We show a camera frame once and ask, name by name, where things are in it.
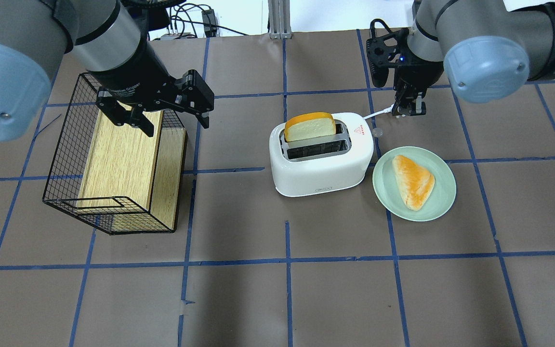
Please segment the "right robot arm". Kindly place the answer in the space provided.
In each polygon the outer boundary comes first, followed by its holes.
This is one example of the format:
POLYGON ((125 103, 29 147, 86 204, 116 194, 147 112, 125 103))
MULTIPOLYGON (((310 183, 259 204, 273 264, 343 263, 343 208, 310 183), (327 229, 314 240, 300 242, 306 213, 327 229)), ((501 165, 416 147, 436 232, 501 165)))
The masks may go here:
POLYGON ((397 39, 394 116, 425 114, 426 90, 441 74, 469 103, 555 79, 555 2, 510 11, 503 0, 415 0, 412 11, 397 39))

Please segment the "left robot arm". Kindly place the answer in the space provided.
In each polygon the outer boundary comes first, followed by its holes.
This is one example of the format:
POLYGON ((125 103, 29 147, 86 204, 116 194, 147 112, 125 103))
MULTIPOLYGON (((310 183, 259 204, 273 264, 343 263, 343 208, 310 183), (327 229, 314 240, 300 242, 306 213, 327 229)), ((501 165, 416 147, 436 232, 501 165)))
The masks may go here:
POLYGON ((164 10, 178 0, 0 0, 0 141, 21 137, 73 52, 101 85, 95 104, 114 125, 152 137, 145 112, 194 115, 209 127, 214 93, 196 70, 176 79, 148 44, 150 20, 130 9, 164 10))

